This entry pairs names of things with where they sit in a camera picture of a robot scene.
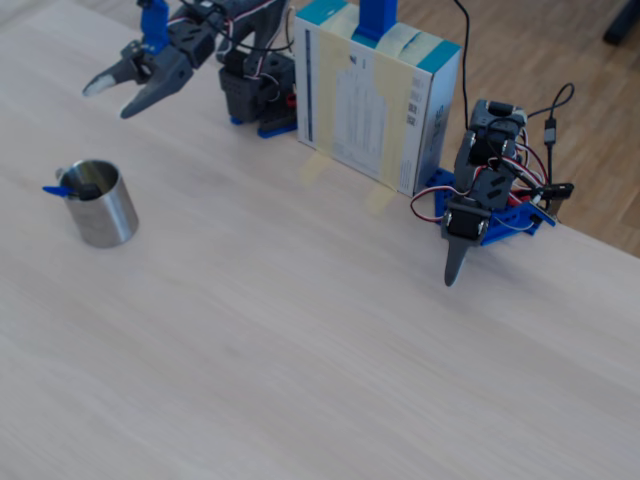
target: electrical connector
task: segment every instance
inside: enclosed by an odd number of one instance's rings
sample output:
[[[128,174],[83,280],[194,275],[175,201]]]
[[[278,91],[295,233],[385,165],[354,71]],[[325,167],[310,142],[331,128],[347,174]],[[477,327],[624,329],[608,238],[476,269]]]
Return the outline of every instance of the electrical connector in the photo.
[[[544,144],[547,147],[556,144],[556,119],[551,117],[544,121]]]

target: wooden floor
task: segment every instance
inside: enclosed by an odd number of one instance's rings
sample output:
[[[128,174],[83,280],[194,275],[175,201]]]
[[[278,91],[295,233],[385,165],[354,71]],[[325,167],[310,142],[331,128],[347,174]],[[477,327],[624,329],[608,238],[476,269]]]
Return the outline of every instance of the wooden floor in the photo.
[[[0,31],[55,1],[3,0]],[[76,1],[132,27],[139,21],[133,0]],[[624,0],[464,3],[472,18],[470,103],[495,99],[533,111],[549,105],[559,87],[573,81],[574,100],[557,112],[554,178],[574,182],[577,190],[560,219],[640,256],[640,28],[621,47],[601,41]],[[464,18],[449,0],[399,0],[399,20],[458,43],[464,38]],[[507,63],[499,60],[505,57]],[[454,112],[445,166],[452,164],[464,128],[459,89]],[[542,119],[533,120],[529,131],[542,150]]]

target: wire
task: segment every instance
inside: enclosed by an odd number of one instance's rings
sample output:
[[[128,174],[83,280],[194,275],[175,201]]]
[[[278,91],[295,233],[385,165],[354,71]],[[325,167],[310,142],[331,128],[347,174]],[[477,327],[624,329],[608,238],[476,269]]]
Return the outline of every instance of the wire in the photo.
[[[435,222],[439,222],[440,220],[442,220],[442,217],[426,217],[426,216],[422,215],[421,213],[418,213],[416,211],[415,207],[413,206],[413,204],[415,203],[416,200],[424,197],[428,193],[437,192],[437,191],[440,191],[440,190],[448,190],[448,191],[453,192],[453,193],[455,193],[457,195],[460,195],[461,197],[466,197],[470,193],[470,191],[461,193],[458,190],[456,190],[455,188],[450,187],[449,185],[441,185],[441,186],[438,186],[438,187],[425,188],[424,190],[422,190],[420,193],[416,194],[411,199],[411,203],[409,204],[409,206],[411,207],[411,211],[413,212],[413,214],[416,217],[418,217],[419,219],[424,220],[425,222],[435,223]]]
[[[268,73],[261,73],[260,76],[261,77],[267,77],[269,80],[271,80],[273,83],[276,84],[276,87],[278,87],[278,93],[276,93],[276,96],[273,97],[271,100],[269,100],[269,102],[275,102],[277,99],[280,98],[280,82],[278,82],[275,78],[273,78]]]
[[[229,37],[233,38],[233,20],[229,20],[227,22],[227,35],[229,35]],[[233,48],[233,42],[227,42],[227,48],[224,51],[217,51],[216,54],[222,54],[222,55],[226,55],[227,53],[229,53],[231,51],[231,49]]]
[[[193,5],[191,5],[189,2],[187,2],[187,0],[180,0],[180,3],[182,3],[185,7],[187,7],[194,15],[196,15],[198,18],[201,18],[200,12],[198,12],[198,10],[196,10]],[[220,30],[211,20],[209,20],[208,18],[204,18],[204,21],[206,23],[209,24],[209,26],[218,34],[222,35],[224,38],[226,38],[227,40],[229,40],[233,45],[235,45],[236,47],[243,47],[243,48],[247,48],[249,50],[252,50],[254,52],[284,52],[285,50],[288,50],[289,48],[291,48],[291,45],[293,45],[293,42],[291,42],[289,45],[285,45],[284,47],[277,47],[277,48],[260,48],[260,47],[255,47],[253,45],[247,45],[245,43],[241,43],[241,42],[234,42],[233,38],[230,37],[229,35],[227,35],[224,31]]]
[[[562,102],[558,103],[558,100],[560,99],[560,97],[562,96],[562,94],[567,88],[571,89],[571,91],[569,92],[569,95]],[[576,91],[576,86],[573,83],[571,82],[565,83],[560,89],[560,91],[558,92],[558,94],[556,95],[556,98],[553,100],[553,103],[551,104],[550,107],[543,108],[541,110],[536,110],[535,112],[529,114],[529,118],[535,117],[536,115],[540,115],[541,113],[545,113],[545,112],[550,112],[549,118],[553,118],[553,113],[555,109],[569,103],[569,100],[573,98],[573,94],[575,93],[575,91]]]
[[[293,43],[295,42],[295,38],[291,40],[291,38],[289,37],[289,14],[291,13],[292,10],[294,11],[294,16],[295,16],[296,7],[294,5],[291,5],[289,7],[289,10],[287,10],[287,18],[284,24],[284,37],[287,41],[287,49],[289,50],[289,53],[291,53],[291,55],[294,55],[291,45],[293,45]]]
[[[502,220],[500,220],[498,217],[493,217],[493,218],[496,220],[496,222],[500,223],[501,225],[504,225],[505,227],[510,228],[511,230],[517,230],[518,232],[526,232],[527,230],[529,230],[531,227],[535,225],[533,222],[531,222],[528,227],[524,227],[524,228],[512,227],[508,223],[505,223]]]
[[[464,50],[462,52],[462,96],[464,97],[464,127],[469,130],[469,101],[467,99],[467,51],[469,50],[469,36],[471,35],[471,19],[469,12],[462,6],[459,0],[453,0],[462,13],[464,13],[467,26],[464,34]]]
[[[189,17],[176,17],[167,22],[167,27],[170,27],[171,25],[175,25],[176,23],[180,23],[180,22],[193,22],[193,20],[191,20]]]
[[[540,159],[540,156],[536,153],[536,151],[528,145],[520,145],[519,143],[516,144],[516,148],[518,150],[524,150],[525,152],[527,152],[527,154],[531,153],[531,155],[533,155],[533,157],[536,159],[536,162],[538,163],[538,166],[542,170],[542,175],[544,176],[543,183],[545,185],[549,183],[549,175],[547,174],[547,170],[544,168],[544,163],[542,163],[542,160]]]

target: black object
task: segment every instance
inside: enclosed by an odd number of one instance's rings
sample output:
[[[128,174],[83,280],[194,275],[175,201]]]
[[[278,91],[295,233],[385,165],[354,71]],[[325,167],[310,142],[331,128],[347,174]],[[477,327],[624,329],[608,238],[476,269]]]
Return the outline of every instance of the black object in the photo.
[[[629,0],[604,34],[604,41],[620,45],[640,19],[640,0]]]
[[[278,53],[265,58],[264,71],[258,77],[244,75],[246,54],[231,51],[220,70],[220,86],[227,98],[227,110],[236,121],[260,121],[260,130],[270,132],[296,122],[296,108],[287,103],[293,94],[295,63]]]

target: blue plastic part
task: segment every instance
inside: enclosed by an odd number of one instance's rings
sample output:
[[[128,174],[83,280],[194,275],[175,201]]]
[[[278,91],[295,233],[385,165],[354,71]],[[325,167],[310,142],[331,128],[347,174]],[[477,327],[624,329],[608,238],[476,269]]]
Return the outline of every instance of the blue plastic part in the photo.
[[[297,130],[297,129],[298,129],[298,123],[296,122],[296,123],[292,123],[291,125],[287,125],[286,127],[277,128],[269,132],[263,132],[262,130],[258,129],[258,136],[260,136],[261,138],[271,138],[271,137],[276,137],[278,135],[282,135],[283,133],[293,132],[294,130]]]
[[[320,25],[347,6],[345,0],[315,0],[298,12],[297,17]]]
[[[164,0],[150,0],[142,8],[140,29],[144,35],[142,47],[153,55],[159,54],[169,45],[169,5]]]
[[[362,35],[361,33],[358,33],[357,31],[354,32],[354,34],[351,36],[351,40],[353,40],[354,42],[358,42],[360,45],[364,45],[365,47],[369,47],[373,50],[376,49],[376,47],[378,46],[378,41],[374,40],[372,38],[369,38],[365,35]]]
[[[231,119],[231,123],[233,123],[234,125],[244,124],[242,120],[238,120],[235,117],[230,117],[230,119]],[[296,122],[296,123],[292,123],[291,125],[287,125],[286,127],[277,128],[269,132],[263,132],[262,130],[258,129],[258,136],[260,138],[277,137],[278,135],[282,135],[283,133],[287,133],[287,132],[293,132],[294,130],[297,130],[297,129],[298,129],[298,123]]]
[[[429,55],[422,59],[418,64],[418,68],[425,72],[436,73],[459,51],[459,45],[443,40],[436,48],[431,50]]]
[[[455,176],[453,173],[439,168],[429,179],[426,186],[437,187],[442,185],[453,187],[455,185]],[[437,217],[444,215],[447,202],[452,196],[453,192],[447,190],[435,192],[435,214]],[[533,236],[540,228],[540,224],[534,223],[531,225],[532,215],[540,217],[552,227],[556,226],[556,221],[553,218],[531,203],[523,203],[517,207],[508,206],[504,210],[493,211],[482,245],[489,245],[518,233],[528,233]]]
[[[42,190],[50,193],[51,195],[56,195],[62,198],[66,198],[72,193],[75,193],[71,188],[68,187],[42,187]]]
[[[377,44],[396,24],[397,12],[398,0],[360,0],[360,25],[355,34]]]

